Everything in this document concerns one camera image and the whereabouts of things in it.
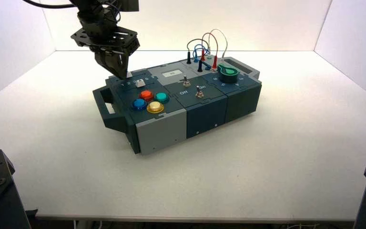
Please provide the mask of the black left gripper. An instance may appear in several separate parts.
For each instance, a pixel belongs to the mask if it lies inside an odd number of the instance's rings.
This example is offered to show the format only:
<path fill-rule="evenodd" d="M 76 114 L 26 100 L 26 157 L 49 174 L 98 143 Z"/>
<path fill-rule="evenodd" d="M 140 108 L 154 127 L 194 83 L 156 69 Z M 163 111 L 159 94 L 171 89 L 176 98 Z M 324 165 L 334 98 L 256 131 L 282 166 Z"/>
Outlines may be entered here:
<path fill-rule="evenodd" d="M 108 36 L 93 38 L 84 29 L 75 32 L 71 38 L 80 47 L 86 46 L 95 52 L 96 62 L 119 79 L 127 75 L 129 56 L 134 53 L 140 43 L 137 32 L 117 27 Z"/>

